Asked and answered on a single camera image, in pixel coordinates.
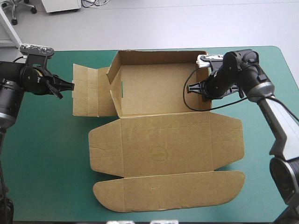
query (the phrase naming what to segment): open cardboard box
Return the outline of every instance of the open cardboard box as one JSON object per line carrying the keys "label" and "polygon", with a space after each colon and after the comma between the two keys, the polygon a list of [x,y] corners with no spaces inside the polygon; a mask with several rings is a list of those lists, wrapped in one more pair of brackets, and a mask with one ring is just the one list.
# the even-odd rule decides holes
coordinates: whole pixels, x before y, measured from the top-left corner
{"label": "open cardboard box", "polygon": [[[119,51],[108,79],[102,79],[105,85],[97,82],[97,92],[104,85],[107,98],[110,88],[120,117],[89,133],[92,169],[123,177],[94,185],[93,192],[105,207],[130,212],[210,206],[240,192],[242,172],[214,170],[244,156],[241,121],[191,112],[183,103],[183,85],[199,54],[205,52]],[[94,72],[97,81],[99,71]],[[75,98],[89,94],[77,86],[76,74],[74,109]],[[199,69],[190,83],[207,76],[208,69]],[[94,95],[87,96],[88,103]],[[192,107],[211,107],[200,95],[186,96]],[[84,115],[99,116],[98,112]]]}

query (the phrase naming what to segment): black cable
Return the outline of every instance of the black cable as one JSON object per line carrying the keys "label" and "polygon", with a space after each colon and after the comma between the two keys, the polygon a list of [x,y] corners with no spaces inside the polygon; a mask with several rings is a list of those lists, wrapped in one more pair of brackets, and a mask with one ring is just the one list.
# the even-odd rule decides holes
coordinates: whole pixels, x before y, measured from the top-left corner
{"label": "black cable", "polygon": [[[212,110],[216,110],[216,109],[220,109],[220,108],[223,108],[223,107],[226,107],[226,106],[230,106],[230,105],[233,105],[233,104],[237,104],[237,103],[240,103],[240,102],[242,102],[242,101],[244,101],[244,100],[246,100],[246,99],[248,99],[248,97],[245,97],[245,98],[242,98],[242,99],[239,99],[239,100],[237,100],[237,101],[235,101],[235,102],[232,102],[232,103],[229,103],[229,104],[225,104],[225,105],[221,105],[221,106],[218,106],[218,107],[213,107],[213,108],[210,108],[210,109],[196,109],[196,108],[192,108],[192,107],[190,107],[188,104],[187,104],[187,102],[186,102],[186,99],[185,99],[185,89],[186,89],[186,86],[187,86],[187,83],[188,83],[188,81],[190,80],[190,78],[192,77],[192,75],[198,70],[198,69],[200,69],[200,68],[197,68],[197,69],[195,69],[191,74],[190,74],[190,76],[186,79],[186,81],[185,81],[185,84],[184,84],[184,89],[183,89],[183,100],[184,100],[184,104],[186,105],[186,107],[188,107],[190,110],[193,110],[193,111],[199,111],[199,112],[205,112],[205,111],[212,111]],[[274,97],[272,97],[272,96],[263,96],[263,95],[253,95],[253,96],[250,96],[250,98],[252,98],[252,97],[261,97],[261,99],[270,99],[270,100],[273,100],[273,101],[275,101],[275,102],[277,102],[277,103],[279,103],[279,104],[281,104],[285,109],[286,109],[286,111],[288,111],[289,112],[289,114],[290,115],[292,115],[298,122],[299,122],[299,118],[298,117],[296,117],[296,115],[283,103],[283,102],[281,102],[279,99],[276,99],[276,98],[274,98]]]}
{"label": "black cable", "polygon": [[273,100],[273,101],[279,103],[280,105],[282,105],[285,108],[285,110],[288,111],[289,114],[292,115],[299,122],[299,118],[283,102],[281,102],[279,99],[273,98],[271,96],[264,97],[264,98]]}
{"label": "black cable", "polygon": [[0,161],[0,179],[1,179],[1,187],[2,187],[2,195],[4,200],[4,224],[7,224],[7,202],[6,202],[6,192],[5,192],[5,185],[4,185],[4,177],[2,171],[2,165]]}
{"label": "black cable", "polygon": [[16,62],[16,61],[18,61],[18,60],[20,60],[21,58],[23,58],[23,56],[22,56],[22,57],[18,57],[18,58],[16,58],[16,59],[14,59],[14,60],[13,60],[13,62]]}
{"label": "black cable", "polygon": [[194,72],[196,72],[198,69],[200,69],[200,68],[196,68],[193,72],[191,72],[190,76],[186,79],[186,82],[184,84],[184,89],[183,89],[183,101],[184,101],[184,104],[186,105],[186,107],[188,107],[190,110],[192,110],[192,111],[199,111],[199,112],[212,111],[212,110],[223,108],[225,106],[230,106],[230,105],[233,105],[233,104],[240,103],[240,102],[242,102],[242,101],[244,101],[244,100],[247,99],[247,97],[245,97],[245,98],[239,99],[239,100],[237,100],[235,102],[232,102],[232,103],[229,103],[229,104],[225,104],[225,105],[222,105],[222,106],[218,106],[218,107],[213,107],[213,108],[210,108],[210,109],[196,109],[196,108],[190,107],[187,104],[186,99],[185,99],[185,89],[186,89],[188,81],[190,80],[190,78],[192,77],[192,75],[194,74]]}

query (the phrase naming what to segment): cardboard side panel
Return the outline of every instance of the cardboard side panel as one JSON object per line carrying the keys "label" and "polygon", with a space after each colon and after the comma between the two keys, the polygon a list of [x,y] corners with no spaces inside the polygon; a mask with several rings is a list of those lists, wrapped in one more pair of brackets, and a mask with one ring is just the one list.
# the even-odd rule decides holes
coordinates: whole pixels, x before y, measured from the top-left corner
{"label": "cardboard side panel", "polygon": [[98,69],[98,115],[116,116],[115,106],[110,94],[110,83],[106,75],[109,68]]}
{"label": "cardboard side panel", "polygon": [[208,112],[121,119],[121,134],[125,177],[213,170]]}
{"label": "cardboard side panel", "polygon": [[211,120],[214,169],[244,157],[242,122],[216,113],[209,113]]}
{"label": "cardboard side panel", "polygon": [[114,78],[117,75],[118,70],[120,68],[121,68],[121,57],[120,57],[120,53],[117,52],[114,59],[112,60],[110,69],[107,72],[107,77],[108,77],[108,80],[109,80],[110,84],[114,80]]}
{"label": "cardboard side panel", "polygon": [[114,81],[111,84],[111,97],[114,103],[114,107],[116,109],[117,115],[120,117],[122,116],[122,81],[121,81],[121,71],[120,68],[114,77]]}
{"label": "cardboard side panel", "polygon": [[[194,63],[122,66],[123,116],[190,112],[183,102],[183,86],[195,68]],[[195,82],[196,74],[190,79],[190,83]],[[197,94],[186,94],[185,97],[192,107],[210,106],[210,102],[199,103]]]}
{"label": "cardboard side panel", "polygon": [[89,150],[94,171],[124,176],[120,120],[91,130]]}
{"label": "cardboard side panel", "polygon": [[205,51],[119,51],[122,65],[195,63]]}
{"label": "cardboard side panel", "polygon": [[[196,71],[196,82],[201,82],[206,80],[206,78],[210,75],[208,68],[202,68],[202,69],[198,69]],[[198,97],[198,101],[199,101],[199,105],[201,109],[210,109],[212,108],[212,101],[204,101],[203,100],[203,95],[201,94],[197,94]]]}
{"label": "cardboard side panel", "polygon": [[229,202],[238,195],[244,181],[240,171],[212,171],[98,182],[93,192],[113,211],[168,210]]}
{"label": "cardboard side panel", "polygon": [[98,116],[98,71],[74,64],[73,115]]}

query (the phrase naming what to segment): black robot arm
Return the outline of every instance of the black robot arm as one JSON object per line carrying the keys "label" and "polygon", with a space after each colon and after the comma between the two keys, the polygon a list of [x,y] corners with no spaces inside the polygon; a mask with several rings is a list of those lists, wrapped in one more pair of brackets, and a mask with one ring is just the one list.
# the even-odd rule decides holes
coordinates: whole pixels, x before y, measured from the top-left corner
{"label": "black robot arm", "polygon": [[[15,123],[25,92],[53,94],[61,99],[61,91],[74,90],[74,84],[47,69],[47,61],[54,55],[52,48],[24,44],[20,52],[26,58],[25,63],[0,61],[0,153],[6,130]],[[0,223],[12,224],[14,206],[6,198],[8,188],[4,184],[1,163],[0,179]]]}
{"label": "black robot arm", "polygon": [[211,67],[204,81],[188,85],[187,92],[202,94],[205,99],[221,99],[233,92],[244,93],[260,107],[275,142],[270,151],[270,172],[289,207],[274,224],[299,223],[299,125],[298,118],[274,96],[274,85],[259,65],[257,52],[246,49],[224,56],[199,56],[199,67]]}

